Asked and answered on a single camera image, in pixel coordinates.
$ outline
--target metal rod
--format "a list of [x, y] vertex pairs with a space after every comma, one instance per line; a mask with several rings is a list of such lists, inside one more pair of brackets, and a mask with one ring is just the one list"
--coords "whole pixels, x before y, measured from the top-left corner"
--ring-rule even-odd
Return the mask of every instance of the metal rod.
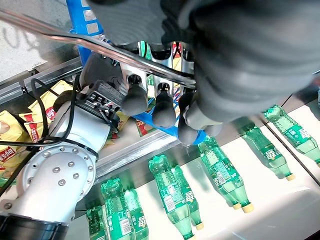
[[81, 45], [96, 53], [141, 69], [146, 73], [168, 79], [191, 89], [195, 88], [196, 81], [194, 80], [193, 74], [176, 71], [93, 37], [69, 33], [38, 19], [3, 8], [0, 8], [0, 20], [22, 28], [27, 32], [42, 35], [54, 41]]

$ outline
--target white floor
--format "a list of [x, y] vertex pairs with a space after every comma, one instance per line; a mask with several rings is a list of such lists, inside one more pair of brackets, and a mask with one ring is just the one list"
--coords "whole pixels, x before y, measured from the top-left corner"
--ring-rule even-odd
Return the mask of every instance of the white floor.
[[[320, 143], [320, 132], [315, 131], [320, 122], [308, 109], [303, 106], [289, 115]], [[193, 228], [198, 240], [302, 240], [319, 230], [320, 187], [265, 126], [261, 130], [284, 155], [296, 178], [292, 181], [278, 179], [260, 163], [242, 138], [222, 146], [242, 176], [249, 200], [254, 204], [254, 211], [245, 214], [241, 209], [228, 207], [215, 192], [199, 159], [183, 165], [182, 170], [199, 203], [205, 225], [200, 231]], [[311, 166], [320, 178], [317, 165], [310, 159], [303, 159], [303, 155], [298, 156], [303, 162], [310, 162], [308, 167]], [[166, 216], [155, 181], [139, 187], [137, 192], [149, 227], [149, 239], [182, 240]], [[88, 237], [88, 224], [82, 216], [70, 226], [66, 239]]]
[[[65, 0], [1, 0], [0, 8], [26, 14], [69, 31]], [[53, 42], [0, 21], [0, 82], [46, 63], [59, 64], [74, 54], [73, 45]]]

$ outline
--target plastic bottle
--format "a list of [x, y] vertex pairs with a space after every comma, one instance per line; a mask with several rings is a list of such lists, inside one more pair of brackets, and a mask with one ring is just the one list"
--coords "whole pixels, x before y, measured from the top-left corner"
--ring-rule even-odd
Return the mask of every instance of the plastic bottle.
[[223, 188], [238, 203], [242, 210], [249, 213], [254, 209], [253, 204], [248, 200], [244, 181], [230, 162], [226, 154], [221, 150], [213, 137], [206, 136], [204, 141], [198, 144], [200, 153], [206, 155], [213, 170], [213, 181], [218, 188]]
[[149, 229], [144, 215], [144, 211], [139, 202], [138, 194], [135, 189], [126, 190], [124, 198], [128, 206], [133, 227], [135, 231], [136, 240], [148, 240]]
[[295, 179], [295, 175], [291, 173], [285, 157], [270, 140], [266, 138], [260, 128], [256, 127], [254, 123], [251, 123], [246, 125], [243, 130], [245, 132], [243, 138], [247, 142], [250, 142], [250, 145], [255, 147], [263, 155], [268, 168], [277, 175], [281, 174], [288, 181]]
[[101, 206], [95, 206], [86, 211], [89, 224], [90, 240], [108, 240]]
[[204, 228], [204, 223], [201, 221], [200, 212], [199, 212], [199, 204], [197, 202], [197, 199], [194, 196], [194, 193], [192, 192], [192, 189], [187, 182], [184, 173], [182, 172], [182, 169], [180, 166], [175, 166], [171, 168], [171, 172], [173, 173], [181, 191], [184, 195], [184, 199], [186, 203], [188, 204], [189, 211], [190, 211], [190, 219], [191, 223], [197, 230], [201, 230]]
[[203, 152], [201, 152], [200, 156], [205, 168], [207, 169], [213, 180], [213, 188], [225, 199], [226, 203], [229, 206], [232, 206], [235, 210], [240, 209], [241, 204], [237, 202], [237, 200], [233, 196], [231, 196], [231, 194], [228, 193], [221, 184], [219, 184], [219, 181], [215, 180], [217, 178], [217, 174], [212, 168], [207, 156]]
[[184, 240], [194, 240], [189, 216], [189, 207], [179, 188], [174, 174], [170, 171], [165, 155], [155, 156], [149, 161], [158, 191], [170, 222], [179, 230]]
[[306, 155], [320, 167], [320, 150], [316, 140], [289, 117], [282, 107], [274, 105], [264, 112], [264, 116], [299, 153]]
[[101, 185], [111, 240], [136, 240], [134, 225], [119, 178]]

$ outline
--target blue basket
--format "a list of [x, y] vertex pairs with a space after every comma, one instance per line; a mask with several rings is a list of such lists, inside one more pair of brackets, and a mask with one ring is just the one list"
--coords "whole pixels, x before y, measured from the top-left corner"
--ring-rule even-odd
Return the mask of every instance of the blue basket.
[[[66, 0], [66, 5], [73, 26], [73, 29], [70, 30], [71, 33], [94, 37], [104, 32], [86, 0]], [[90, 56], [91, 50], [78, 45], [78, 51], [81, 63], [84, 66]]]
[[[66, 5], [68, 7], [70, 19], [72, 22], [73, 29], [70, 31], [74, 34], [82, 34], [90, 37], [99, 36], [104, 32], [101, 24], [99, 23], [97, 17], [92, 12], [90, 6], [87, 4], [86, 0], [66, 0]], [[78, 45], [78, 51], [81, 58], [81, 63], [84, 66], [91, 54], [91, 50], [83, 46]], [[176, 109], [178, 107], [178, 101], [180, 98], [180, 88], [177, 87], [174, 91], [173, 97], [173, 107]], [[143, 112], [138, 115], [133, 116], [134, 118], [149, 124], [150, 126], [159, 129], [171, 136], [178, 137], [178, 120], [179, 116], [176, 118], [176, 124], [169, 128], [157, 127], [152, 122], [152, 113], [154, 108], [150, 112]], [[201, 143], [206, 137], [203, 130], [198, 131], [198, 136], [193, 144]]]

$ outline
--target black cable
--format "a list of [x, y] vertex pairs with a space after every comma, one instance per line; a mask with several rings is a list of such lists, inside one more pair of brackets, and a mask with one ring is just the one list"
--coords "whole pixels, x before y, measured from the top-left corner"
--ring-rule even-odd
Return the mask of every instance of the black cable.
[[58, 93], [56, 93], [55, 91], [53, 91], [50, 87], [47, 86], [47, 84], [43, 83], [43, 82], [40, 81], [39, 79], [37, 79], [37, 78], [32, 78], [31, 81], [37, 82], [37, 83], [40, 84], [42, 87], [44, 87], [46, 90], [48, 90], [50, 93], [52, 93], [52, 94], [56, 95], [57, 97], [59, 97], [59, 94], [58, 94]]
[[144, 42], [144, 54], [143, 54], [143, 58], [145, 58], [147, 56], [147, 50], [148, 50], [148, 44], [147, 42], [145, 41]]
[[31, 84], [32, 93], [33, 93], [35, 99], [38, 101], [38, 104], [41, 109], [41, 115], [42, 115], [42, 121], [43, 121], [43, 132], [41, 134], [41, 137], [43, 138], [49, 134], [48, 120], [47, 120], [45, 105], [42, 102], [42, 100], [40, 98], [40, 94], [38, 93], [37, 88], [36, 88], [36, 82], [39, 83], [40, 81], [36, 78], [32, 78], [30, 81], [30, 84]]
[[[74, 81], [74, 85], [73, 85], [73, 88], [72, 88], [72, 94], [71, 94], [71, 103], [70, 103], [70, 115], [69, 115], [69, 122], [68, 122], [68, 126], [63, 134], [63, 137], [61, 137], [58, 140], [56, 141], [51, 141], [51, 142], [43, 142], [44, 140], [40, 140], [39, 142], [23, 142], [23, 141], [0, 141], [0, 145], [4, 145], [4, 146], [18, 146], [18, 147], [45, 147], [45, 146], [53, 146], [53, 145], [56, 145], [58, 143], [61, 143], [63, 142], [65, 139], [67, 139], [69, 133], [70, 133], [70, 130], [72, 128], [72, 124], [73, 124], [73, 121], [74, 121], [74, 114], [75, 114], [75, 105], [76, 105], [76, 96], [77, 96], [77, 91], [76, 91], [76, 88], [77, 88], [77, 84], [79, 84], [79, 80], [80, 78], [79, 77], [76, 77], [75, 78], [75, 81]], [[32, 89], [32, 91], [35, 92], [33, 93], [34, 96], [39, 96], [38, 95], [38, 91], [37, 89]], [[41, 108], [41, 115], [42, 115], [42, 118], [43, 118], [43, 130], [45, 129], [45, 125], [46, 127], [48, 128], [48, 121], [47, 121], [47, 115], [46, 115], [46, 110], [45, 110], [45, 106], [41, 100], [41, 98], [37, 99], [38, 100], [38, 103], [40, 105], [40, 108]]]
[[[53, 142], [43, 142], [43, 143], [33, 143], [33, 142], [12, 142], [12, 141], [0, 141], [0, 145], [6, 145], [6, 146], [22, 146], [22, 147], [33, 147], [31, 152], [22, 160], [22, 162], [17, 166], [17, 168], [14, 170], [12, 175], [9, 177], [7, 182], [3, 185], [3, 187], [0, 188], [0, 197], [6, 192], [6, 190], [10, 187], [10, 185], [14, 182], [20, 171], [24, 168], [24, 166], [29, 162], [29, 160], [36, 154], [36, 152], [39, 150], [39, 147], [43, 146], [52, 146], [56, 145], [60, 142], [66, 141], [67, 137], [71, 131], [73, 120], [74, 120], [74, 114], [75, 114], [75, 104], [76, 104], [76, 86], [77, 82], [79, 81], [80, 78], [76, 78], [73, 88], [72, 88], [72, 94], [71, 94], [71, 103], [70, 103], [70, 115], [69, 115], [69, 122], [68, 126], [63, 134], [63, 137], [56, 138], [56, 141]], [[31, 80], [31, 87], [33, 94], [36, 98], [38, 98], [38, 103], [41, 108], [41, 115], [42, 115], [42, 121], [43, 121], [43, 130], [45, 129], [45, 123], [46, 123], [46, 128], [48, 129], [48, 121], [47, 121], [47, 115], [46, 115], [46, 110], [44, 107], [44, 103], [42, 102], [41, 98], [39, 97], [37, 88], [35, 88], [35, 82], [38, 82], [39, 80], [36, 78], [33, 78]]]
[[14, 170], [12, 175], [9, 177], [9, 179], [6, 181], [6, 183], [3, 185], [3, 187], [0, 188], [0, 197], [6, 192], [7, 188], [10, 187], [10, 185], [14, 182], [20, 171], [24, 168], [24, 166], [29, 162], [29, 160], [33, 157], [34, 154], [39, 150], [39, 147], [34, 147], [31, 152], [22, 160], [22, 162], [18, 165], [18, 167]]

